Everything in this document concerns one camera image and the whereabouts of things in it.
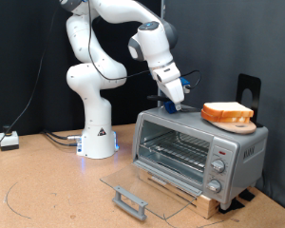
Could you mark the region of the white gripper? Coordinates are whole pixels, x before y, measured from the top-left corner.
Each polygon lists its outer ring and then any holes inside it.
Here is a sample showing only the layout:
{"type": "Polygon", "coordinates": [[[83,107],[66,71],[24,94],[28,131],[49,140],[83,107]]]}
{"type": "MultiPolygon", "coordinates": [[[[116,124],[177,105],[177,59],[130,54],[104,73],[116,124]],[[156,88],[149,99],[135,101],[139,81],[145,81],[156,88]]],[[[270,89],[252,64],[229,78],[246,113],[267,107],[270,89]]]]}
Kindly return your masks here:
{"type": "Polygon", "coordinates": [[[181,102],[184,100],[184,93],[181,79],[177,78],[168,83],[160,83],[161,91],[175,104],[177,111],[181,110],[181,102]]]}

